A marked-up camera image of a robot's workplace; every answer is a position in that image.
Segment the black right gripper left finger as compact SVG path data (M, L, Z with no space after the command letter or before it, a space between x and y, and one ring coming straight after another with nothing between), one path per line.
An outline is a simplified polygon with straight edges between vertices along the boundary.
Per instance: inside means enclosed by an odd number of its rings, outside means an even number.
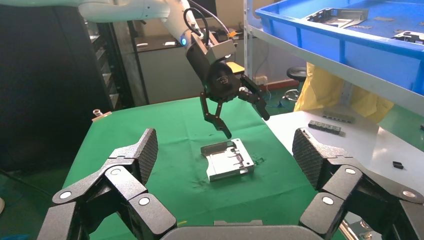
M174 215L146 187L158 151L153 128L116 148L99 170L52 197L38 239L88 240L112 214L139 240L159 240L175 229Z

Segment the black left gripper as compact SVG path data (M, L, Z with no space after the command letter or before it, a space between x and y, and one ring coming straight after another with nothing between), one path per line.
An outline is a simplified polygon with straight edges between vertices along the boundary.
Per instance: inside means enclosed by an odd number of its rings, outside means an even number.
M240 87L244 87L247 91L240 90ZM262 98L262 89L244 74L240 78L236 77L224 61L217 61L210 66L204 90L205 93L201 92L199 96L203 118L217 131L223 132L227 139L230 139L232 134L220 115L223 104L236 97L255 106L264 121L270 119L270 114L266 110L267 104ZM215 114L209 112L207 98L217 102Z

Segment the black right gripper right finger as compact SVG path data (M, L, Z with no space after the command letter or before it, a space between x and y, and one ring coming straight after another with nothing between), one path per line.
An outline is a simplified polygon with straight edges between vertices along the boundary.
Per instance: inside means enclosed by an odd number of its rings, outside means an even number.
M306 128L294 132L292 153L317 191L299 224L331 239L348 213L384 240L424 237L421 193L364 167L343 148L318 142Z

